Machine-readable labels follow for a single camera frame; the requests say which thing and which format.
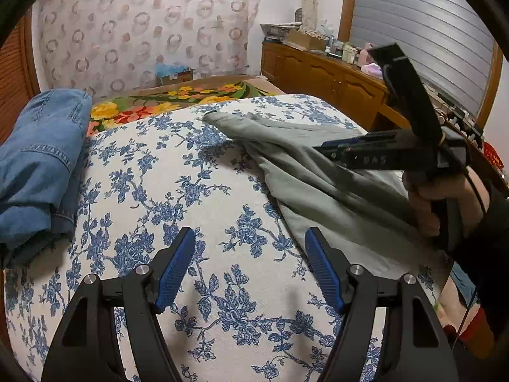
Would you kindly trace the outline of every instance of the white and blue floral fabric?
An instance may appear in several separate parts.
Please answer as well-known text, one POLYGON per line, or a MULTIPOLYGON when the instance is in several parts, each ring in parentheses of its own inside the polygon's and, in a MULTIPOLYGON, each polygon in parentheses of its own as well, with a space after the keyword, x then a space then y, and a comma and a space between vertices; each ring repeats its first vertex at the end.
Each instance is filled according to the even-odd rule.
MULTIPOLYGON (((5 270, 9 336, 34 380, 83 277, 127 274, 184 226, 194 229, 197 248, 175 303, 158 317, 182 380, 319 376, 342 317, 324 302, 260 169, 243 148, 202 123, 213 109, 356 126, 317 98, 282 95, 182 109, 89 138, 75 238, 26 267, 5 270)), ((440 292, 438 273, 447 276, 422 266, 418 277, 432 302, 440 292)), ((365 382, 376 371, 383 321, 377 312, 365 382)), ((137 381, 121 308, 115 322, 126 376, 137 381)))

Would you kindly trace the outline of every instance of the metal bolt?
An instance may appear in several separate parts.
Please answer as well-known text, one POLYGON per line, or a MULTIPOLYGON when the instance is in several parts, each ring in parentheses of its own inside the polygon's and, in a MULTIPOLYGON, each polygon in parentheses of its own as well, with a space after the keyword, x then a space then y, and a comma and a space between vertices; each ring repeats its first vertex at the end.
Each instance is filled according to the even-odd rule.
POLYGON ((352 267, 350 267, 350 271, 352 274, 361 275, 364 273, 364 267, 362 267, 360 264, 354 264, 352 267))
POLYGON ((405 274, 403 276, 403 280, 406 284, 415 284, 417 282, 416 277, 413 274, 405 274))
POLYGON ((97 276, 95 274, 88 274, 83 279, 83 282, 85 282, 85 284, 92 284, 93 282, 95 282, 96 278, 97 276))
POLYGON ((138 267, 136 267, 136 270, 134 271, 136 272, 136 274, 145 275, 149 272, 149 270, 150 267, 147 264, 140 264, 138 267))

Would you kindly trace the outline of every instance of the blue textured pad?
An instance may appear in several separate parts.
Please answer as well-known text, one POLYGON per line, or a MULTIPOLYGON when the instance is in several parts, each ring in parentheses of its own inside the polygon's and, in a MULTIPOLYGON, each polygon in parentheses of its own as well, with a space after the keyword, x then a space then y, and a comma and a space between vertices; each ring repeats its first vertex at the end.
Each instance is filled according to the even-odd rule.
POLYGON ((341 283, 312 229, 306 231, 305 247, 325 301, 336 313, 341 313, 345 305, 341 298, 341 283))
POLYGON ((189 267, 192 255, 194 254, 195 240, 194 231, 184 236, 168 267, 161 276, 159 282, 159 297, 156 300, 156 307, 163 311, 166 307, 175 301, 177 292, 179 291, 184 274, 189 267))

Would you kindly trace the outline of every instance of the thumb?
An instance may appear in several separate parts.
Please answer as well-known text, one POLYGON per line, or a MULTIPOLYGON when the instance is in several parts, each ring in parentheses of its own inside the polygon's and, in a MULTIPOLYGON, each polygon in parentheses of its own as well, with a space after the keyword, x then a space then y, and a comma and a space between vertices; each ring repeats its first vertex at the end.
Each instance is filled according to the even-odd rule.
POLYGON ((439 201, 444 198, 461 198, 465 195, 464 174, 438 177, 433 182, 419 186, 419 195, 425 200, 439 201))

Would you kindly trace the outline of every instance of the window blind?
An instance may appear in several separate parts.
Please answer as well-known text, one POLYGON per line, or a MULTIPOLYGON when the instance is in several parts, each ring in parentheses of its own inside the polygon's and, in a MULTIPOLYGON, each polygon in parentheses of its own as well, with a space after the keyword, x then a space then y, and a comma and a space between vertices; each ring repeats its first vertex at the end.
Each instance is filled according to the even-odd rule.
POLYGON ((350 42, 397 42, 423 80, 477 114, 494 40, 465 0, 355 0, 350 42))

